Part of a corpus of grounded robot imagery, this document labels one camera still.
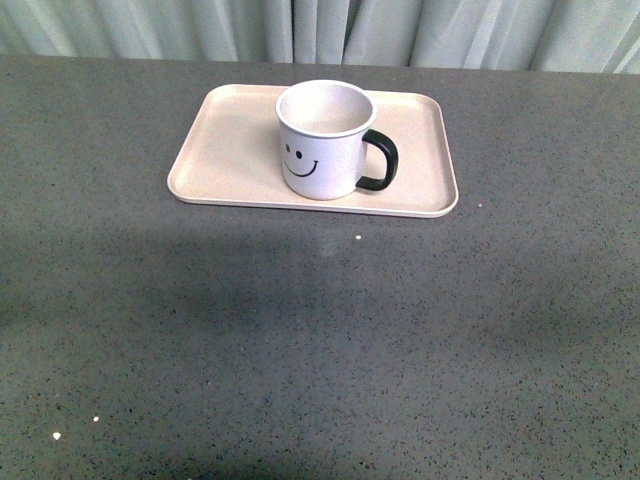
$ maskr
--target speckled surface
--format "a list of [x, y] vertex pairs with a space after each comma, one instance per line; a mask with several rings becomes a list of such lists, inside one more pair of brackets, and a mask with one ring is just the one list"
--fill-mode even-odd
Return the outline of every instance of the speckled surface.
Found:
[[[169, 193], [209, 90], [321, 77], [436, 99], [458, 206]], [[637, 478], [639, 91], [0, 57], [0, 477]]]

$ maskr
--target rectangular tray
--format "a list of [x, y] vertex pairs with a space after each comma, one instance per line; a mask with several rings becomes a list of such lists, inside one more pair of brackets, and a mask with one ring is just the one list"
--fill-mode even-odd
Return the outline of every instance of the rectangular tray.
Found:
[[[398, 147], [395, 180], [381, 192], [356, 190], [329, 201], [294, 193], [282, 178], [275, 102], [287, 87], [224, 85], [207, 95], [167, 179], [187, 203], [433, 218], [458, 201], [440, 106], [415, 93], [368, 92], [373, 128]], [[384, 177], [384, 156], [369, 148], [365, 175]]]

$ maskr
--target curtain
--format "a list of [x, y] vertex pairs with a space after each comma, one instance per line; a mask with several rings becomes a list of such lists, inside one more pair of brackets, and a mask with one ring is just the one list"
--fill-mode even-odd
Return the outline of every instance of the curtain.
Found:
[[0, 0], [0, 54], [640, 73], [640, 0]]

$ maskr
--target mug handle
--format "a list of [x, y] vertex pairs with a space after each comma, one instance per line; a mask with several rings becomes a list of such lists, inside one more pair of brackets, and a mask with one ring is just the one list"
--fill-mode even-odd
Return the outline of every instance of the mug handle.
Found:
[[398, 149], [389, 137], [373, 129], [368, 130], [367, 133], [364, 134], [362, 141], [370, 143], [382, 150], [382, 153], [384, 153], [387, 159], [387, 173], [384, 178], [381, 179], [363, 176], [358, 180], [358, 183], [356, 183], [356, 187], [379, 192], [387, 188], [396, 176], [396, 172], [398, 171]]

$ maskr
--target white mug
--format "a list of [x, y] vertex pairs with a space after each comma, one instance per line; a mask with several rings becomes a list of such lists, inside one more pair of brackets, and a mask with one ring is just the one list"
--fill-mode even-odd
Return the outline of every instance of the white mug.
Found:
[[[370, 129], [376, 106], [363, 90], [335, 80], [311, 80], [286, 89], [276, 100], [282, 173], [291, 189], [314, 200], [333, 200], [356, 188], [387, 188], [398, 168], [398, 150]], [[387, 160], [385, 178], [364, 177], [367, 144]]]

